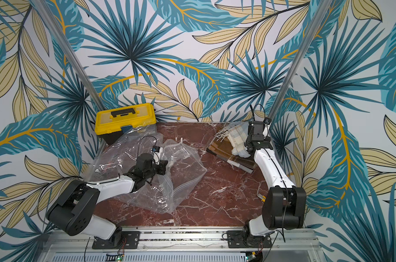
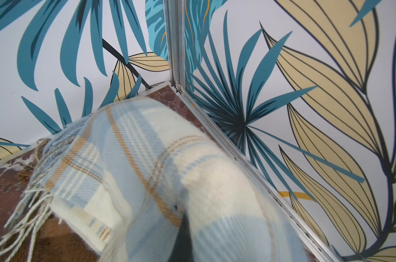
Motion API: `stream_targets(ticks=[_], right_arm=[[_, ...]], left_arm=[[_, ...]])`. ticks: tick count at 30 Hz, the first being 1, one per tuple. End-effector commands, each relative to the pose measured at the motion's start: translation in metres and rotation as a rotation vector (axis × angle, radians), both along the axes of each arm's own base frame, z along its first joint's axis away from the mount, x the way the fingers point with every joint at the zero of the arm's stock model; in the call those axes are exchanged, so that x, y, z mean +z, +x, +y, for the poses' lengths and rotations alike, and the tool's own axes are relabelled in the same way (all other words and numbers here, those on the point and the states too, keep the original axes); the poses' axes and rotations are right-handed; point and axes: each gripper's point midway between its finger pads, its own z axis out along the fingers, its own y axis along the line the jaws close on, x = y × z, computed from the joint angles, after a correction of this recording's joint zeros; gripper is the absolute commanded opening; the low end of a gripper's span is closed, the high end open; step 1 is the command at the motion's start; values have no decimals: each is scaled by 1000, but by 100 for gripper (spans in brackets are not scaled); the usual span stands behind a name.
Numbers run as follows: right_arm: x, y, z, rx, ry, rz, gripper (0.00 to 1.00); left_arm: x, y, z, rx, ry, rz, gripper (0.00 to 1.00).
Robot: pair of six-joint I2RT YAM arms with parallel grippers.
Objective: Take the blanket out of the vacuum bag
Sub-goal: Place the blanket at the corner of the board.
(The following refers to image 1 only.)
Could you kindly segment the cream blue plaid blanket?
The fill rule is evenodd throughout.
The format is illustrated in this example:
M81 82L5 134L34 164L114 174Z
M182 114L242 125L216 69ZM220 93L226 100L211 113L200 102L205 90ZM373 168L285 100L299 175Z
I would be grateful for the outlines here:
M248 137L248 127L248 122L232 122L219 131L215 137L218 140L228 138L233 147L231 151L232 155L241 158L249 158L251 155L245 147L245 142Z

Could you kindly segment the clear plastic vacuum bag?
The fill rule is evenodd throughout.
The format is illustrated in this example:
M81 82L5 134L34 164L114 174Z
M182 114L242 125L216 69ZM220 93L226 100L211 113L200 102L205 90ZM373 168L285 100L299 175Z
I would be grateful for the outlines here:
M93 183L143 170L151 176L144 185L116 199L159 214L173 212L207 172L196 149L165 139L153 124L129 129L95 157L82 177Z

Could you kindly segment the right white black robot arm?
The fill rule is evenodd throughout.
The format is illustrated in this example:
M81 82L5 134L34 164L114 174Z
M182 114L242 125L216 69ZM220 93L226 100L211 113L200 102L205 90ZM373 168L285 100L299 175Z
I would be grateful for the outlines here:
M244 226L244 237L262 237L282 229L300 229L304 225L307 193L287 177L279 164L271 138L270 119L250 121L245 148L253 157L268 185L262 214Z

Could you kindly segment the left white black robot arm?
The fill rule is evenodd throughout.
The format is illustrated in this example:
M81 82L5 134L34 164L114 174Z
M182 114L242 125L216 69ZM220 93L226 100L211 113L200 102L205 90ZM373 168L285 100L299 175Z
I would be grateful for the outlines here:
M155 175L165 175L167 164L167 160L143 153L127 173L116 179L98 182L73 180L49 208L46 218L69 236L85 234L118 242L120 233L117 226L94 215L96 205L121 194L137 192L146 183L150 184Z

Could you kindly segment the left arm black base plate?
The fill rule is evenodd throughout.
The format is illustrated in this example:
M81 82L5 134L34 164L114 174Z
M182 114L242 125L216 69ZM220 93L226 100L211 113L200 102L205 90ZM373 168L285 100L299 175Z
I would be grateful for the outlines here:
M114 233L109 240L95 237L92 245L94 250L135 250L140 239L139 231L119 231Z

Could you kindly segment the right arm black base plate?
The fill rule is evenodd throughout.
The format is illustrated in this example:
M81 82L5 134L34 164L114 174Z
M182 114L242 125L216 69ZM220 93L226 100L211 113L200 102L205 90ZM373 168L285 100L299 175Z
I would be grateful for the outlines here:
M268 236L253 236L243 230L226 232L229 248L270 248L272 241Z

